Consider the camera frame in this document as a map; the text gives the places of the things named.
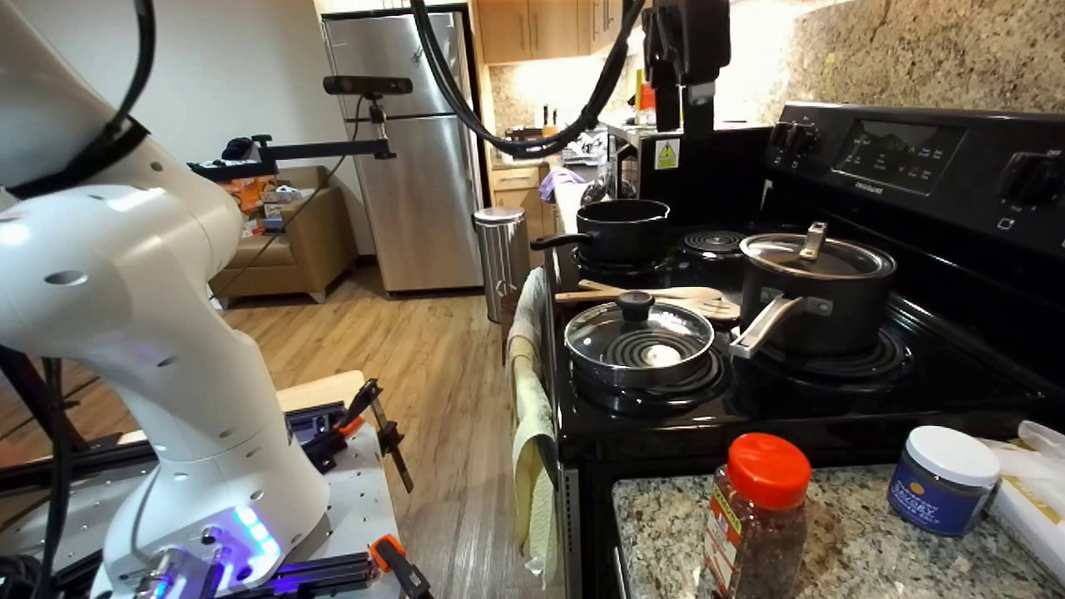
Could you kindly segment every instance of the orange lid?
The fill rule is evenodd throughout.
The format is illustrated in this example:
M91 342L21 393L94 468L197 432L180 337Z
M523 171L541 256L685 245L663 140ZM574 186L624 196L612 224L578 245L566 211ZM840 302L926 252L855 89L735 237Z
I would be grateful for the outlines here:
M635 89L635 109L654 109L657 107L657 85L640 82Z
M806 495L812 465L806 451L770 432L743 432L729 444L725 474L739 495L770 511L795 507Z

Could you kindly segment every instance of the jar label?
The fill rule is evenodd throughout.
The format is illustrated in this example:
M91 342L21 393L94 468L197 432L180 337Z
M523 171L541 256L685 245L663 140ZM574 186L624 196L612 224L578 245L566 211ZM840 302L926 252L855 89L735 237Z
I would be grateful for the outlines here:
M921 474L910 463L898 463L889 489L893 507L934 535L963 535L990 492L949 484L932 474Z
M707 564L718 587L734 587L735 552L743 539L743 517L734 507L721 484L710 492L710 535L707 535Z

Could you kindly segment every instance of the lid handle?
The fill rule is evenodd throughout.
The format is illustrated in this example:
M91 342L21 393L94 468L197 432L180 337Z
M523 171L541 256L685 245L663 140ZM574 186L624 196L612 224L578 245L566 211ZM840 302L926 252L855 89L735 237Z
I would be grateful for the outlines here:
M826 220L817 220L817 224L806 228L806 243L800 245L800 260L804 260L804 263L817 263L817 260L821 256L826 232L830 232L830 224L826 224Z
M626 290L616 302L626 322L646 322L657 307L657 295L644 290Z

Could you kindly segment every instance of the refrigerator door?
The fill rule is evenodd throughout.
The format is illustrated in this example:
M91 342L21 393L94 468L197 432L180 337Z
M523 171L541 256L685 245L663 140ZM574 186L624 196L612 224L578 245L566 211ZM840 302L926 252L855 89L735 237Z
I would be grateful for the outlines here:
M454 67L454 77L469 103L469 49L461 9L429 14L436 42ZM420 32L411 14L332 14L324 16L327 55L332 77L408 77L412 92L382 96L390 120L454 113L429 72ZM358 96L343 96L343 116L358 120Z
M358 161L385 292L484 281L466 135L455 116L393 120L396 159Z

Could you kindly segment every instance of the couch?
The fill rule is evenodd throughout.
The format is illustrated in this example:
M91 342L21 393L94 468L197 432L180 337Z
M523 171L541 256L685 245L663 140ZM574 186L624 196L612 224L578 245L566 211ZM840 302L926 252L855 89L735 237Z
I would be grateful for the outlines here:
M290 181L303 198L271 201L281 232L239 239L230 266L214 276L214 295L226 307L237 295L293 295L327 300L330 287L358 260L358 237L343 191L324 167L281 169L272 180Z

